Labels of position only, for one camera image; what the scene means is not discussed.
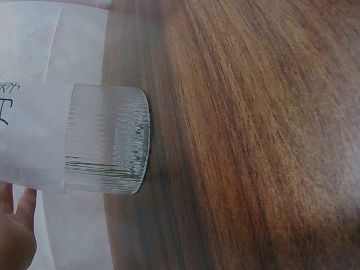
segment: finger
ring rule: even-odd
[[[0,183],[0,211],[5,214],[11,214],[14,212],[12,184]]]
[[[34,214],[36,208],[37,191],[26,188],[17,204],[16,215],[32,232],[34,231]]]

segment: paper sheet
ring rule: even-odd
[[[65,192],[71,83],[0,82],[0,179]]]

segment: glass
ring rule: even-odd
[[[137,88],[76,84],[66,138],[66,189],[134,194],[150,147],[150,113]]]

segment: table surface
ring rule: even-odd
[[[103,83],[148,172],[105,196],[116,269],[360,269],[360,2],[115,0]]]

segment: wood grain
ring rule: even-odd
[[[115,0],[103,83],[150,164],[105,196],[116,269],[360,269],[360,2]]]

